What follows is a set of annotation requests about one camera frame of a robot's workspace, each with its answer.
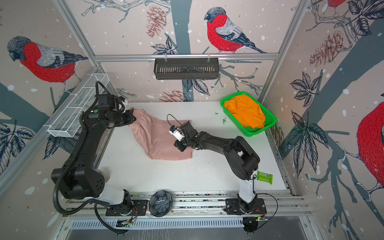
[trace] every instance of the green plastic basket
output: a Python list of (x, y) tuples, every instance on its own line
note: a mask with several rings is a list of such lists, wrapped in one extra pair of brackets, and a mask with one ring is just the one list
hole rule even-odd
[[(251, 128), (251, 127), (243, 127), (237, 120), (236, 118), (224, 107), (224, 103), (228, 100), (231, 100), (232, 98), (238, 96), (238, 95), (247, 95), (248, 97), (250, 97), (253, 101), (255, 101), (256, 103), (258, 103), (265, 115), (265, 125), (264, 125), (264, 128)], [(249, 95), (248, 93), (246, 92), (237, 92), (235, 94), (232, 94), (232, 95), (229, 95), (228, 97), (225, 97), (223, 98), (221, 101), (220, 101), (220, 105), (221, 107), (223, 108), (225, 114), (232, 120), (233, 123), (235, 123), (235, 125), (240, 129), (240, 131), (246, 135), (247, 137), (251, 137), (253, 135), (256, 135), (256, 134), (259, 134), (263, 131), (265, 131), (266, 129), (272, 127), (273, 125), (276, 124), (276, 117), (266, 108), (264, 107), (261, 103), (259, 103), (256, 99), (254, 99), (251, 95)]]

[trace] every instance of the red bird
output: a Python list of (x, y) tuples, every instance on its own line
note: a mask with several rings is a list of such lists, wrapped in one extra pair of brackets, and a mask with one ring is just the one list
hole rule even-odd
[(208, 10), (204, 20), (208, 20), (208, 39), (218, 52), (231, 51), (249, 48), (265, 53), (258, 49), (243, 33), (241, 28), (231, 22), (225, 10), (221, 7), (214, 7)]
[(88, 59), (72, 54), (60, 48), (51, 48), (17, 36), (8, 42), (8, 52), (13, 61), (20, 60), (36, 77), (51, 83), (63, 83), (74, 75), (74, 70), (81, 61)]
[(322, 1), (327, 1), (327, 8), (325, 9), (325, 11), (328, 9), (328, 7), (333, 7), (334, 10), (335, 10), (335, 14), (334, 15), (336, 15), (336, 14), (339, 14), (338, 12), (336, 12), (336, 7), (339, 6), (340, 4), (342, 4), (343, 2), (345, 2), (346, 0), (320, 0), (320, 1), (315, 2), (313, 5), (316, 5), (316, 4), (318, 4), (319, 2), (322, 2)]
[(371, 113), (365, 116), (358, 128), (358, 147), (359, 154), (351, 154), (344, 149), (345, 160), (346, 154), (360, 159), (372, 175), (376, 178), (377, 184), (371, 190), (367, 190), (361, 183), (356, 184), (361, 186), (368, 194), (367, 202), (371, 202), (371, 194), (373, 191), (384, 188), (384, 102), (380, 103)]

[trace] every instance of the bird wallpaper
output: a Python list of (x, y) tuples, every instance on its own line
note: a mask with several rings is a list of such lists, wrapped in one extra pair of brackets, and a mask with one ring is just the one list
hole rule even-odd
[[(277, 53), (298, 0), (66, 2), (95, 54), (172, 55)], [(174, 90), (183, 93), (182, 98), (177, 98), (180, 101), (219, 101), (237, 91), (246, 91), (258, 98), (273, 62), (222, 61), (220, 77), (216, 81), (181, 79), (162, 82), (152, 78), (150, 72), (153, 70), (147, 68), (147, 64), (125, 64), (125, 69), (120, 71), (109, 63), (101, 65), (115, 78), (117, 88), (136, 95), (128, 96), (133, 102), (161, 101), (163, 93)], [(129, 78), (139, 78), (139, 83), (126, 82)]]
[(51, 2), (10, 1), (1, 15), (0, 177), (91, 69)]
[[(299, 2), (65, 1), (96, 55), (277, 53)], [(0, 7), (1, 177), (92, 66), (51, 0)], [(383, 18), (382, 0), (310, 0), (264, 101), (290, 187), (326, 240), (384, 238)], [(220, 61), (215, 80), (157, 80), (153, 62), (101, 65), (128, 101), (178, 102), (258, 98), (272, 64)], [(59, 214), (48, 179), (74, 140), (47, 139), (0, 198), (2, 236), (50, 237)]]
[(324, 239), (384, 238), (383, 18), (383, 1), (311, 0), (264, 102)]

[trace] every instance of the white work surface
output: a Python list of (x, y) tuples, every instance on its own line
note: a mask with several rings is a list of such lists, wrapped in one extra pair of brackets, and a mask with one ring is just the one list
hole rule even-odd
[[(272, 185), (255, 180), (255, 190), (286, 189), (265, 132), (245, 137), (225, 115), (219, 102), (129, 103), (126, 106), (131, 107), (142, 108), (158, 119), (166, 120), (167, 114), (172, 114), (179, 121), (191, 120), (198, 132), (205, 131), (213, 136), (244, 137), (260, 157), (258, 170), (273, 174)], [(129, 126), (114, 129), (98, 169), (110, 176), (108, 184), (131, 193), (239, 190), (239, 178), (232, 172), (224, 155), (210, 150), (194, 150), (189, 160), (151, 160), (136, 142)]]

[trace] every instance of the pink cloth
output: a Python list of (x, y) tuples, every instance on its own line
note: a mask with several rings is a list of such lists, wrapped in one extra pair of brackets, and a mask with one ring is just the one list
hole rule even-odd
[[(133, 116), (136, 117), (136, 121), (129, 127), (132, 128), (136, 141), (150, 159), (184, 160), (192, 158), (193, 148), (187, 147), (186, 150), (180, 152), (174, 146), (177, 139), (169, 133), (170, 125), (167, 121), (154, 118), (143, 109), (135, 109)], [(187, 121), (190, 120), (183, 120), (180, 123), (183, 124)], [(177, 121), (169, 122), (179, 127)]]

